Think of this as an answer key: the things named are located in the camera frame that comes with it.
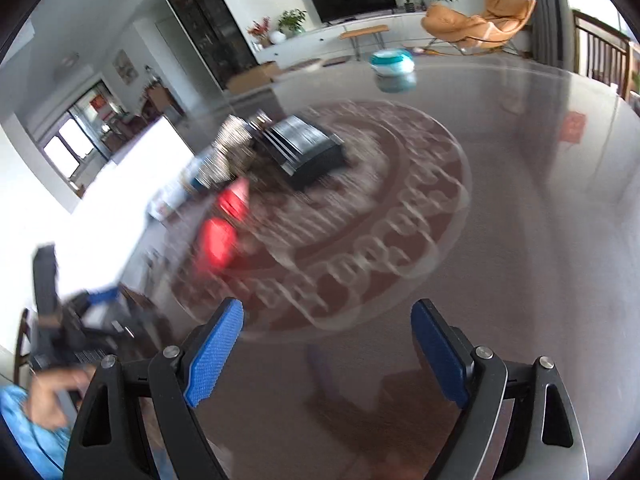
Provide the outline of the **person's left hand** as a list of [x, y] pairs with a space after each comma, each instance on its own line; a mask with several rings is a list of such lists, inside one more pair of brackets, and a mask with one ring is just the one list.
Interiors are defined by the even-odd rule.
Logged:
[[24, 401], [27, 418], [45, 430], [58, 430], [70, 426], [70, 420], [62, 409], [58, 395], [77, 391], [84, 394], [93, 378], [94, 366], [51, 368], [38, 372], [32, 378]]

